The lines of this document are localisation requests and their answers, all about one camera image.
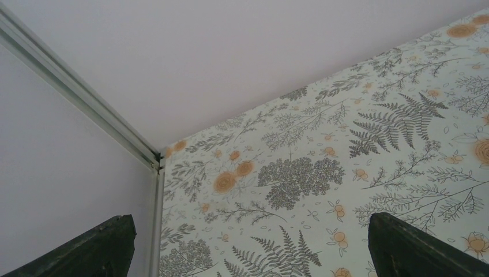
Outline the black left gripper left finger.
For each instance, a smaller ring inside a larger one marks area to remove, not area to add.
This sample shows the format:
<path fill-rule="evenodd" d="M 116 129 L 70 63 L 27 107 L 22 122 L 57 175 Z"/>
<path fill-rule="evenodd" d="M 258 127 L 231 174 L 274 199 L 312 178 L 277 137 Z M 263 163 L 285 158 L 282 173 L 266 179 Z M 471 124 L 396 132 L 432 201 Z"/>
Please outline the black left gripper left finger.
<path fill-rule="evenodd" d="M 114 216 L 5 276 L 127 276 L 136 238 L 133 216 Z"/>

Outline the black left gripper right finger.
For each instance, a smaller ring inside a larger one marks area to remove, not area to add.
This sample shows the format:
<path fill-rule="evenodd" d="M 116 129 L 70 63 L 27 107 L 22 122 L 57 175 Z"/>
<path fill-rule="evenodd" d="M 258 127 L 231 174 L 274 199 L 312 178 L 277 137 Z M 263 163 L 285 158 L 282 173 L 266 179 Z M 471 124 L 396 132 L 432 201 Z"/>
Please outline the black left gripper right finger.
<path fill-rule="evenodd" d="M 386 212 L 370 216 L 368 249 L 378 276 L 488 276 L 488 264 Z"/>

